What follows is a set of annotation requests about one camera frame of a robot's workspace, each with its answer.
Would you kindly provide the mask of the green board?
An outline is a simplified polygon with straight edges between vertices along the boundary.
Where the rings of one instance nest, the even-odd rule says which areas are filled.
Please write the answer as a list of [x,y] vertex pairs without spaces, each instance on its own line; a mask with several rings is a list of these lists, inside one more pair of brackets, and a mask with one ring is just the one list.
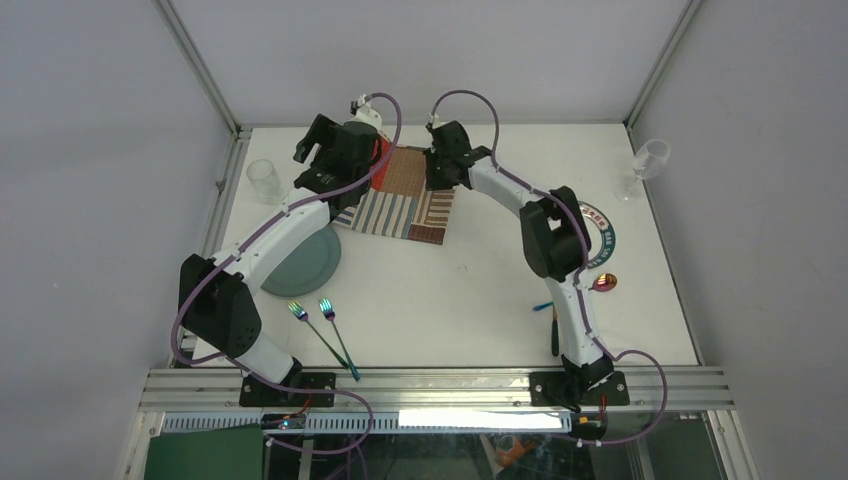
[[258,424],[158,436],[144,479],[261,479],[263,438]]

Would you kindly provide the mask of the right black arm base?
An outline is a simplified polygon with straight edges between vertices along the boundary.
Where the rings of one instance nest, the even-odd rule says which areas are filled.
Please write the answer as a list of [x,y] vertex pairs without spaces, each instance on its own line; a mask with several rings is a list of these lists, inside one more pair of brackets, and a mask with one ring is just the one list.
[[599,384],[583,388],[564,370],[534,371],[528,375],[531,404],[536,407],[627,406],[630,395],[625,376],[615,371]]

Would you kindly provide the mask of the brown striped placemat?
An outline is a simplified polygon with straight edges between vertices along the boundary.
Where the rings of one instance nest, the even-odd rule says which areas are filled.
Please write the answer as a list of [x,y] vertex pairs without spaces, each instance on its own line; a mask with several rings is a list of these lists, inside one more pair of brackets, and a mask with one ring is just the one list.
[[370,180],[370,190],[332,224],[355,232],[441,245],[455,189],[430,190],[425,150],[399,146]]

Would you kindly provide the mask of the white green-rimmed small plate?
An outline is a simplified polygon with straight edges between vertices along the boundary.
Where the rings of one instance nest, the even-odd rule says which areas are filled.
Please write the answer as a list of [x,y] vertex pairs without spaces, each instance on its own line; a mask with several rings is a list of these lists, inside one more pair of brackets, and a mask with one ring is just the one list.
[[617,233],[610,219],[597,207],[579,201],[580,212],[589,234],[587,267],[595,269],[607,263],[615,253]]

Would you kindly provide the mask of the iridescent spoon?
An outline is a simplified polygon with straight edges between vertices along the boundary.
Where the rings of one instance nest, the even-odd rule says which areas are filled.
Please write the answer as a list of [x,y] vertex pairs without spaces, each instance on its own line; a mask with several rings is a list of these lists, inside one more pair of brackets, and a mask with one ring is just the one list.
[[[612,273],[604,273],[595,279],[593,285],[590,287],[591,290],[597,292],[608,292],[614,289],[618,285],[618,278]],[[543,304],[538,304],[532,307],[533,312],[539,312],[549,307],[552,307],[552,302],[547,302]]]

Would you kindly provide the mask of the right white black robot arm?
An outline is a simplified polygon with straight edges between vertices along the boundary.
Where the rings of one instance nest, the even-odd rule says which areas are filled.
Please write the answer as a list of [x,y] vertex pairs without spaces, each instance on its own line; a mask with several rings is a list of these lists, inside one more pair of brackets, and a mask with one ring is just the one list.
[[518,219],[525,261],[544,280],[557,312],[558,355],[568,373],[565,394],[575,404],[592,403],[614,367],[594,331],[584,283],[590,242],[573,190],[563,186],[543,191],[507,171],[497,164],[492,149],[472,147],[457,121],[432,120],[425,128],[431,135],[425,151],[428,189],[463,186],[491,198]]

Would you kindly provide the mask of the large teal plate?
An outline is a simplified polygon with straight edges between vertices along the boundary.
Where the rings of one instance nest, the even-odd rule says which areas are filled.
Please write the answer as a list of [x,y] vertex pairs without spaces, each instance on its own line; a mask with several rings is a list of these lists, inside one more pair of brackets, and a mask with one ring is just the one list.
[[340,239],[332,226],[326,226],[307,238],[281,262],[261,289],[280,298],[308,295],[332,278],[341,256]]

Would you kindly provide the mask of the clear plastic cup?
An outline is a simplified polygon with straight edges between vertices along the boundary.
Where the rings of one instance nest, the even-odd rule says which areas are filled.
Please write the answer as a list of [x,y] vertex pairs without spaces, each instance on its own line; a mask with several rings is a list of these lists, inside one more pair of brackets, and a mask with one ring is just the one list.
[[279,204],[283,189],[274,164],[268,159],[252,161],[246,168],[246,176],[256,198],[268,205]]

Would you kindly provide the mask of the clear wine glass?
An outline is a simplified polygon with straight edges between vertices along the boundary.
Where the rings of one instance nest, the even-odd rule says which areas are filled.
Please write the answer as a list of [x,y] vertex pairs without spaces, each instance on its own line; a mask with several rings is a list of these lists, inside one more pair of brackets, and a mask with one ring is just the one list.
[[634,154],[631,171],[615,191],[616,198],[623,203],[633,203],[646,180],[657,177],[669,163],[670,145],[661,139],[647,140]]

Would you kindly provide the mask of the gold knife dark handle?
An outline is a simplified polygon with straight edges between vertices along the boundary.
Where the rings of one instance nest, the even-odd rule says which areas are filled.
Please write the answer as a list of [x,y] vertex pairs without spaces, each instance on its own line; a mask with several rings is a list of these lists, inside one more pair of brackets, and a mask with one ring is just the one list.
[[560,355],[559,322],[556,312],[552,313],[551,321],[551,354],[554,357],[558,357]]

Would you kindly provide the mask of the orange object below table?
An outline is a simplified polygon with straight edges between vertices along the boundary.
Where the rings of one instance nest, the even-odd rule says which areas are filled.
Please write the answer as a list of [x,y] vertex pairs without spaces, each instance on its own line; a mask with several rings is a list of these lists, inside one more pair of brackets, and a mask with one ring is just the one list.
[[533,439],[516,435],[501,437],[495,444],[495,464],[504,469],[509,468],[528,455],[536,446],[537,442]]

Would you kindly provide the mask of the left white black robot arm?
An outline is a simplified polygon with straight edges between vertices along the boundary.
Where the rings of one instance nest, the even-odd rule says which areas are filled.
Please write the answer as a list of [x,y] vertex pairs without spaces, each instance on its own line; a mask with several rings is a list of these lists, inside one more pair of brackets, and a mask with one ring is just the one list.
[[302,366],[264,333],[254,297],[305,240],[359,203],[389,153],[378,113],[342,124],[317,115],[293,156],[309,166],[270,216],[212,257],[193,254],[181,266],[178,324],[263,377],[262,392],[277,406],[298,399]]

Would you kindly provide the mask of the iridescent fork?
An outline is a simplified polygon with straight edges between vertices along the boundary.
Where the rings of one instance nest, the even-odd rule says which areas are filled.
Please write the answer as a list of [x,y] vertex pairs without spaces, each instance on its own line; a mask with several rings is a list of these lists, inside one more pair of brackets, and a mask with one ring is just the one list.
[[330,324],[331,324],[331,326],[332,326],[332,328],[333,328],[333,330],[336,334],[336,337],[337,337],[339,344],[342,348],[342,351],[345,355],[345,360],[348,364],[348,369],[349,369],[353,379],[356,382],[360,382],[361,379],[362,379],[361,374],[359,373],[357,366],[355,365],[351,355],[349,354],[347,346],[345,345],[345,342],[342,338],[341,332],[340,332],[340,330],[339,330],[339,328],[336,324],[336,312],[335,312],[335,309],[333,307],[331,300],[327,297],[322,297],[319,300],[319,307],[320,307],[320,310],[321,310],[323,316],[325,317],[325,319],[327,321],[330,322]]
[[303,308],[303,306],[296,300],[290,300],[287,302],[288,309],[292,313],[292,315],[299,320],[300,322],[307,325],[312,332],[318,337],[321,343],[325,346],[325,348],[330,352],[330,354],[336,359],[339,365],[343,369],[348,369],[348,362],[329,344],[329,342],[324,338],[324,336],[318,331],[318,329],[311,323],[308,312]]

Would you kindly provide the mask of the aluminium front rail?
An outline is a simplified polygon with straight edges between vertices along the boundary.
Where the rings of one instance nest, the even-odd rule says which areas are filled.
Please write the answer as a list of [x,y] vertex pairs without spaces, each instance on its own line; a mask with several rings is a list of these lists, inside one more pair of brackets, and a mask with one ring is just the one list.
[[[529,368],[369,368],[360,381],[334,371],[334,412],[361,412],[364,398],[376,412],[406,409],[537,410],[557,367]],[[232,412],[240,410],[243,376],[234,368],[153,369],[138,406],[141,412]],[[720,367],[620,366],[592,389],[605,393],[611,412],[733,410],[736,405]]]

